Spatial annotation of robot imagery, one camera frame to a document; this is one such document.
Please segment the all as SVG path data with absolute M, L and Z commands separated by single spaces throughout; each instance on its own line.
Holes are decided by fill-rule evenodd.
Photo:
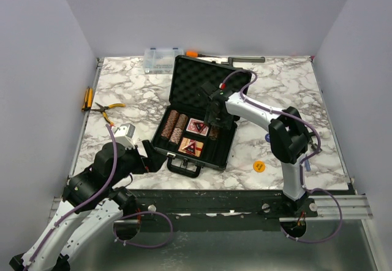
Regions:
M 187 146 L 185 146 L 183 148 L 183 150 L 190 155 L 196 155 L 197 154 L 197 142 L 191 141 Z
M 205 123 L 201 121 L 194 121 L 194 127 L 198 133 L 202 133 L 205 128 Z

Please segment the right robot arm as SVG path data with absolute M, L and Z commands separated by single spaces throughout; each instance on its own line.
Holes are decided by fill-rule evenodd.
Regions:
M 206 99 L 205 122 L 209 125 L 229 130 L 237 116 L 268 132 L 271 151 L 281 162 L 284 180 L 282 211 L 290 217 L 301 213 L 307 194 L 301 184 L 300 165 L 306 156 L 310 136 L 297 109 L 290 107 L 274 111 L 239 92 L 219 88 L 209 91 L 202 88 L 200 96 Z

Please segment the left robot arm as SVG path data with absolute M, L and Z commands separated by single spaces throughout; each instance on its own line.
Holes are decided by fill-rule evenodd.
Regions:
M 118 218 L 128 219 L 140 207 L 135 196 L 116 184 L 135 174 L 155 173 L 166 158 L 143 141 L 147 155 L 138 149 L 112 141 L 99 150 L 91 165 L 72 177 L 62 201 L 36 243 L 14 256 L 14 270 L 70 270 L 81 248 Z

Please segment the red playing card deck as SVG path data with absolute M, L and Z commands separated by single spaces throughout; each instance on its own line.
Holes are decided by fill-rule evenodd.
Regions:
M 198 133 L 197 130 L 195 129 L 195 127 L 194 127 L 194 121 L 201 121 L 201 120 L 198 120 L 198 119 L 195 119 L 195 118 L 191 118 L 189 120 L 189 122 L 188 122 L 186 131 L 190 132 L 190 133 L 193 133 L 193 134 L 196 134 L 196 135 L 203 136 L 203 137 L 207 136 L 208 135 L 208 131 L 209 131 L 209 126 L 205 123 L 205 128 L 204 128 L 203 132 L 202 133 Z

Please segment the front poker chip stack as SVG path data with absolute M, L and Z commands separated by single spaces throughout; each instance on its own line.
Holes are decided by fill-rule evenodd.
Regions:
M 175 127 L 171 134 L 169 142 L 175 145 L 179 144 L 182 134 L 183 130 L 181 128 Z

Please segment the orange playing card deck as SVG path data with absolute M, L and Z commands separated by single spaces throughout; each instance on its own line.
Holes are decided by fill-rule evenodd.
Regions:
M 178 151 L 179 151 L 180 153 L 184 153 L 184 154 L 190 155 L 190 154 L 186 153 L 186 152 L 183 150 L 183 148 L 184 148 L 185 146 L 187 146 L 191 141 L 196 141 L 196 142 L 197 142 L 197 154 L 196 154 L 196 155 L 191 155 L 191 156 L 195 156 L 195 157 L 198 158 L 198 157 L 200 157 L 200 155 L 201 155 L 201 153 L 202 153 L 202 150 L 203 150 L 203 147 L 204 147 L 204 143 L 201 142 L 201 141 L 197 141 L 197 140 L 195 140 L 195 139 L 189 139 L 189 138 L 183 137 L 183 138 L 181 139 L 181 143 L 180 143 L 180 145 L 179 145 Z

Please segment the tall poker chip stack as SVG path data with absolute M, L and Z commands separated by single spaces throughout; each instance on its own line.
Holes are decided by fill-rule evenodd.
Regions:
M 171 137 L 171 134 L 175 128 L 178 118 L 179 118 L 179 112 L 176 110 L 171 110 L 161 133 L 161 137 L 163 139 L 167 140 Z

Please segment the black foam-lined carrying case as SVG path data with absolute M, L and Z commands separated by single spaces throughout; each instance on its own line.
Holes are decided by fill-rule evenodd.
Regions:
M 206 113 L 206 101 L 198 96 L 198 88 L 205 82 L 211 82 L 218 87 L 225 83 L 225 89 L 239 92 L 240 89 L 251 80 L 250 73 L 243 69 L 209 62 L 202 59 L 190 58 L 185 55 L 178 55 L 175 58 L 175 65 L 171 79 L 169 94 L 169 105 L 165 109 L 164 115 L 152 139 L 153 147 L 163 155 L 167 156 L 167 168 L 169 171 L 189 178 L 196 178 L 204 167 L 223 171 L 228 163 L 228 156 L 233 144 L 237 121 L 239 117 L 234 117 L 234 124 L 231 129 L 221 129 L 219 138 L 213 141 L 209 138 L 212 126 L 209 126 L 208 135 L 203 137 L 186 131 L 188 122 L 195 118 L 204 122 Z M 161 137 L 162 130 L 171 110 L 176 110 L 179 114 L 187 115 L 188 121 L 183 129 L 183 137 L 195 139 L 204 143 L 200 157 L 195 157 L 180 153 L 179 144 L 175 145 Z

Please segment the yellow big blind button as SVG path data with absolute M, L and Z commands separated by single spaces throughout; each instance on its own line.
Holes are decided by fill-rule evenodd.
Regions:
M 264 172 L 266 169 L 265 163 L 263 161 L 256 161 L 253 163 L 253 169 L 256 172 Z

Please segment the clear plastic organizer box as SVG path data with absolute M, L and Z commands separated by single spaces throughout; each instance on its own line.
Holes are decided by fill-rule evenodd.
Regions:
M 171 74 L 175 58 L 183 54 L 182 48 L 148 48 L 144 52 L 143 71 L 145 74 Z

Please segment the yellow black utility knife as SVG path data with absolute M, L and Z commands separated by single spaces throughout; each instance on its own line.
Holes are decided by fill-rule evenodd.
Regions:
M 93 94 L 94 94 L 93 88 L 91 88 L 90 86 L 87 87 L 87 89 L 85 91 L 84 99 L 83 99 L 83 105 L 81 107 L 82 112 L 87 112 L 91 109 Z

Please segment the blue marker pen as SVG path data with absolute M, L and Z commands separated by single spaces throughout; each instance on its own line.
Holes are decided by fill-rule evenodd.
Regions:
M 309 160 L 307 159 L 307 157 L 305 157 L 305 158 L 302 160 L 302 164 L 303 164 L 303 166 L 304 166 L 304 168 L 305 168 L 305 170 L 306 170 L 307 172 L 311 171 L 311 165 L 310 165 Z

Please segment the black metal base rail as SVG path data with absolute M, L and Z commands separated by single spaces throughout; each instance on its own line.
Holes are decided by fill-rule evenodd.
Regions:
M 124 216 L 134 214 L 143 232 L 279 231 L 281 221 L 315 218 L 309 196 L 293 202 L 281 190 L 133 189 Z

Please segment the orange handled screwdriver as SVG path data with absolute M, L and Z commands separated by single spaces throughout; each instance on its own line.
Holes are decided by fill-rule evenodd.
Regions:
M 219 56 L 206 55 L 195 51 L 186 51 L 185 55 L 191 58 L 219 58 Z

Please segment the yellow handled pliers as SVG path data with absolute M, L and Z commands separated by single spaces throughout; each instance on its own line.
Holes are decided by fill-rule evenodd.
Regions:
M 116 104 L 111 104 L 111 105 L 100 105 L 96 102 L 96 105 L 99 108 L 98 109 L 91 109 L 91 111 L 92 112 L 99 112 L 103 116 L 103 118 L 107 122 L 107 124 L 109 124 L 110 126 L 114 126 L 115 124 L 114 124 L 114 122 L 112 122 L 109 119 L 109 117 L 107 115 L 107 110 L 126 107 L 126 105 L 122 104 L 122 103 L 116 103 Z

